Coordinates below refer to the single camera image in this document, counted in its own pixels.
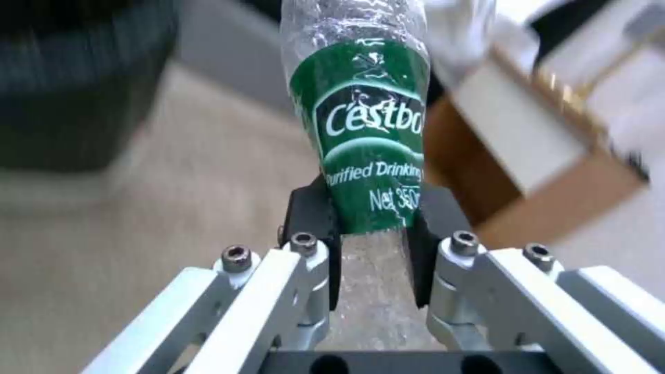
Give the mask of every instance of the hex socket screw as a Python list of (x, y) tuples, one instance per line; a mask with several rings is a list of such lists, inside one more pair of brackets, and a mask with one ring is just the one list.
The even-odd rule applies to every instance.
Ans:
[(221, 253), (221, 264), (225, 272), (244, 272), (251, 268), (251, 251), (240, 245), (230, 246)]
[(473, 233), (465, 230), (458, 230), (453, 233), (450, 239), (450, 249), (460, 256), (473, 257), (478, 254), (480, 242)]
[(303, 257), (312, 257), (317, 252), (317, 237), (308, 232), (297, 232), (291, 236), (291, 251)]
[(556, 259), (547, 249), (547, 246), (540, 243), (527, 244), (524, 250), (522, 250), (522, 254), (532, 264), (536, 265), (537, 268), (546, 273), (552, 270), (556, 262)]

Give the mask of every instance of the cardboard box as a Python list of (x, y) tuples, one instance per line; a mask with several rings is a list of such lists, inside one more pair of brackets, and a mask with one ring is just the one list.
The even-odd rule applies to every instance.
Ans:
[(494, 53), (428, 111), (426, 180), (453, 191), (487, 247), (552, 244), (645, 185), (594, 121)]

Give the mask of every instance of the white gloved hand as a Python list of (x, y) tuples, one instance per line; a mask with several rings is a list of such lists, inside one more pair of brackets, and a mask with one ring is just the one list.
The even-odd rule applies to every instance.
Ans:
[(496, 16), (495, 0), (426, 0), (426, 43), (442, 84), (455, 88), (485, 56)]

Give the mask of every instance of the green bottle label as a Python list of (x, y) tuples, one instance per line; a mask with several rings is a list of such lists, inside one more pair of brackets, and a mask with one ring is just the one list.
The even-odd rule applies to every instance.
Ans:
[(416, 51), (380, 39), (321, 49), (295, 71), (291, 94), (346, 234), (412, 223), (428, 79)]

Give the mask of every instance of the clear plastic bottle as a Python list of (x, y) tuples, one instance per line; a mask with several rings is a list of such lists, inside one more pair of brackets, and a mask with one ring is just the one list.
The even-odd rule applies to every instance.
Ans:
[(287, 80), (314, 52), (343, 41), (404, 43), (428, 60), (421, 0), (283, 0), (280, 34)]
[(289, 92), (346, 234), (409, 226), (430, 65), (421, 0), (284, 0)]

